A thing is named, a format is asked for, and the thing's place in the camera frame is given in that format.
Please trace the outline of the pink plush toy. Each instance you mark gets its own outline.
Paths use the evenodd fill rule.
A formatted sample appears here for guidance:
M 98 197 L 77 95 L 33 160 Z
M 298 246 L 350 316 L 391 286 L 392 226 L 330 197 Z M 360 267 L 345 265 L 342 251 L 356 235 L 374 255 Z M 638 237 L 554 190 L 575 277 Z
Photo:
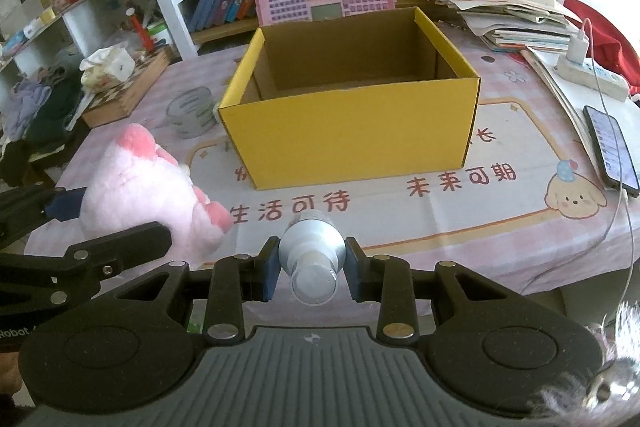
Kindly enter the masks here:
M 168 228 L 166 258 L 199 267 L 232 227 L 230 212 L 191 180 L 186 167 L 141 124 L 128 124 L 106 148 L 80 207 L 86 239 L 158 222 Z

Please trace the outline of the silver spray bottle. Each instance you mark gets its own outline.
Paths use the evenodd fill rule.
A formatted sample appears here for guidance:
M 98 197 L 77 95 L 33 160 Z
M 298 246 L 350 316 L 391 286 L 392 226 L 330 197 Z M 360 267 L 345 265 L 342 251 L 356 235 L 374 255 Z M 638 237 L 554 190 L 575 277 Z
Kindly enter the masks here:
M 280 238 L 278 255 L 300 303 L 321 306 L 333 299 L 346 247 L 343 235 L 326 215 L 312 209 L 297 213 Z

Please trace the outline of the clear tape roll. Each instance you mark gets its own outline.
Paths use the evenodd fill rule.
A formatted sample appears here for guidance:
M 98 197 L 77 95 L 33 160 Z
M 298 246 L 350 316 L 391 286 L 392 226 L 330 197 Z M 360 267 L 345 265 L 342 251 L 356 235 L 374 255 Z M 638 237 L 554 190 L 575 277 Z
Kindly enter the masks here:
M 197 87 L 181 93 L 166 107 L 166 120 L 179 138 L 202 135 L 217 124 L 212 92 L 207 87 Z

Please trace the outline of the pile of clothes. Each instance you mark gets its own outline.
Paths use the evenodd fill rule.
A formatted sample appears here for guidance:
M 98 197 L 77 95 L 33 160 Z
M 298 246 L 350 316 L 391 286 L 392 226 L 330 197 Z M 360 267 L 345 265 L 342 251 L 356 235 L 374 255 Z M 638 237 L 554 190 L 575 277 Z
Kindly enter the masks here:
M 37 148 L 64 144 L 83 97 L 78 70 L 58 66 L 40 80 L 24 79 L 2 108 L 2 131 L 10 143 L 24 141 Z

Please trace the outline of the wooden chess box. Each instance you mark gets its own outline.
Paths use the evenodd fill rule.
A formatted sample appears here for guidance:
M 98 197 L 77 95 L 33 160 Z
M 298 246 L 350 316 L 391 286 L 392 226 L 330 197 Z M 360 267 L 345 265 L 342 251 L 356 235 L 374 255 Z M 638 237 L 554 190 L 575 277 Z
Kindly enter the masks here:
M 93 129 L 129 117 L 173 58 L 174 51 L 169 46 L 156 50 L 136 65 L 126 82 L 98 93 L 82 113 L 82 120 Z

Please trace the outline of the tissue pack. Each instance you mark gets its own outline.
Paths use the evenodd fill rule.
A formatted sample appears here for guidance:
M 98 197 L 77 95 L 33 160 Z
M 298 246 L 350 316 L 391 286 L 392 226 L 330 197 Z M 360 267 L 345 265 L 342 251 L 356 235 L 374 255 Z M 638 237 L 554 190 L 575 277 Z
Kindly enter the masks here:
M 135 67 L 136 62 L 124 46 L 109 46 L 80 62 L 80 81 L 86 90 L 99 93 L 125 83 Z

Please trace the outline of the yellow cardboard box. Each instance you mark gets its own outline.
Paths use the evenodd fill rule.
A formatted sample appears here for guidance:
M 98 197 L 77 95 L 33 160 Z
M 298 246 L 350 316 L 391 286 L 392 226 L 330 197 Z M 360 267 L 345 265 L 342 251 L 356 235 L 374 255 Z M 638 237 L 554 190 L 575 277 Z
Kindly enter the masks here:
M 255 31 L 218 113 L 259 190 L 457 170 L 480 75 L 419 9 Z

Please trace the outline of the red pen toy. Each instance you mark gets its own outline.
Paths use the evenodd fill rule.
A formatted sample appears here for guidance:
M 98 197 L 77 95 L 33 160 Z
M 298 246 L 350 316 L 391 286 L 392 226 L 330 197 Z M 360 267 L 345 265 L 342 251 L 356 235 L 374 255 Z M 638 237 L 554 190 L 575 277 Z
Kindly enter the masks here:
M 137 12 L 134 8 L 126 9 L 126 15 L 130 20 L 132 26 L 134 26 L 134 30 L 140 37 L 142 42 L 142 46 L 148 51 L 153 52 L 155 48 L 155 44 L 151 39 L 150 35 L 146 31 L 146 29 L 142 26 L 142 23 L 138 19 Z

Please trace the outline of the smartphone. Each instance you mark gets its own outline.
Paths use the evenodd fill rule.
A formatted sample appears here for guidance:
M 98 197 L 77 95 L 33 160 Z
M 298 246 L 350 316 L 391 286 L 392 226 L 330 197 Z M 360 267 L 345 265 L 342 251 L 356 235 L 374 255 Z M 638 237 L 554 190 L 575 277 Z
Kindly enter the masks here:
M 637 198 L 639 178 L 620 124 L 613 116 L 590 105 L 585 105 L 582 113 L 586 118 L 604 184 L 614 190 L 622 188 L 629 196 Z

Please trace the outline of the stack of papers and books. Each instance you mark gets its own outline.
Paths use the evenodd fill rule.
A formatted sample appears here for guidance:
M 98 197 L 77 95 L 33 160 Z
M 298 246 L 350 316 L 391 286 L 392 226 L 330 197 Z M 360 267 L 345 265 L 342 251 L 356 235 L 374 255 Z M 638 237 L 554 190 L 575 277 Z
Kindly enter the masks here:
M 494 51 L 563 52 L 578 33 L 578 16 L 558 0 L 433 0 L 455 10 Z

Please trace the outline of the white power strip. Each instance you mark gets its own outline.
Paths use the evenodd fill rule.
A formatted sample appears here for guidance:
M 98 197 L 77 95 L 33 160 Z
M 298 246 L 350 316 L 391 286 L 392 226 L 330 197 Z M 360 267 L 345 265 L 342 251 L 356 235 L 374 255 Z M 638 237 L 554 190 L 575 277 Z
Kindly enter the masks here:
M 626 79 L 597 63 L 585 60 L 578 64 L 570 61 L 565 55 L 560 55 L 555 70 L 563 79 L 599 91 L 616 101 L 625 102 L 629 96 Z

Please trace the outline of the red bag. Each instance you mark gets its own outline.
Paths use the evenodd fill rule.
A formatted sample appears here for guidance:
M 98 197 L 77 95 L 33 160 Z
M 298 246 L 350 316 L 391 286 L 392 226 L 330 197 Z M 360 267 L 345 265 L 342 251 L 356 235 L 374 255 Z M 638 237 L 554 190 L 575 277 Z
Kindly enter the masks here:
M 593 29 L 594 60 L 602 67 L 623 76 L 631 95 L 639 94 L 639 55 L 628 39 L 606 17 L 579 0 L 563 0 L 580 20 L 589 18 Z

